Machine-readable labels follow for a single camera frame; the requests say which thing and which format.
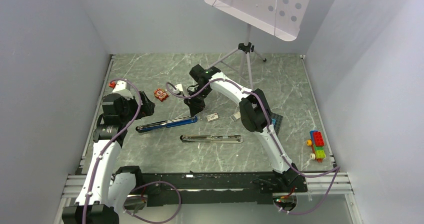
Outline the white staple box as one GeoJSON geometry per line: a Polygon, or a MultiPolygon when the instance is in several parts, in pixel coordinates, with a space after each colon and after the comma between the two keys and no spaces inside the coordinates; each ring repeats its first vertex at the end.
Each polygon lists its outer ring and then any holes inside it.
{"type": "Polygon", "coordinates": [[[219,118],[218,113],[212,113],[206,116],[208,122],[215,121],[219,118]]]}

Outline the staple box tray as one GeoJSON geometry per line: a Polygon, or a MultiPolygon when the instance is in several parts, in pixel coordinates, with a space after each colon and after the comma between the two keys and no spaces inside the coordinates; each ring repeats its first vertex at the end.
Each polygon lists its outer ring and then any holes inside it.
{"type": "Polygon", "coordinates": [[[236,120],[238,120],[238,119],[241,118],[241,113],[240,112],[236,112],[233,115],[231,115],[230,118],[234,122],[234,121],[236,121],[236,120]]]}

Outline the black silver stapler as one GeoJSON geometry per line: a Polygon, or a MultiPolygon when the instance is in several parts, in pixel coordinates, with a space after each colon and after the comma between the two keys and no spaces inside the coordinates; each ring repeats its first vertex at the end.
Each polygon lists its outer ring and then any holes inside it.
{"type": "Polygon", "coordinates": [[[244,141],[241,135],[181,135],[180,140],[183,143],[242,143],[244,141]]]}

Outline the blue black stapler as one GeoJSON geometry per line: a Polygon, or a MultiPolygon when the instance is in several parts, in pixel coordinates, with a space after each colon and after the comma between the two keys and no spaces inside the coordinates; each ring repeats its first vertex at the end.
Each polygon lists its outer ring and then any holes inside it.
{"type": "Polygon", "coordinates": [[[161,129],[161,128],[171,128],[171,127],[177,127],[181,125],[192,124],[197,121],[198,121],[197,116],[193,116],[193,117],[185,116],[181,118],[175,118],[175,119],[158,121],[158,122],[154,122],[150,124],[139,125],[139,126],[136,126],[135,130],[138,133],[145,133],[148,131],[161,129]]]}

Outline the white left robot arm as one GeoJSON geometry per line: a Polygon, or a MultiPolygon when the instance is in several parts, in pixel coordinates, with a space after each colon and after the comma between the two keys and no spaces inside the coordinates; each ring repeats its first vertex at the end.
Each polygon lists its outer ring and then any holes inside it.
{"type": "Polygon", "coordinates": [[[93,154],[84,185],[72,206],[65,207],[65,224],[117,224],[127,196],[144,187],[138,166],[124,166],[113,172],[127,125],[151,116],[155,104],[143,91],[138,96],[112,93],[102,98],[103,113],[93,132],[93,154]]]}

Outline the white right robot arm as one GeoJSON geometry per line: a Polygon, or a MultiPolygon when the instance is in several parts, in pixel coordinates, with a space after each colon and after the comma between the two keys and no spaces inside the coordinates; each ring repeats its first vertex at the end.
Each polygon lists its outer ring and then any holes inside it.
{"type": "Polygon", "coordinates": [[[282,192],[305,191],[304,178],[278,139],[264,92],[241,86],[216,67],[204,69],[198,64],[189,74],[196,82],[196,88],[189,91],[189,96],[184,99],[190,115],[195,116],[204,110],[205,98],[213,90],[229,98],[239,106],[243,126],[259,139],[265,149],[275,176],[275,186],[282,192]]]}

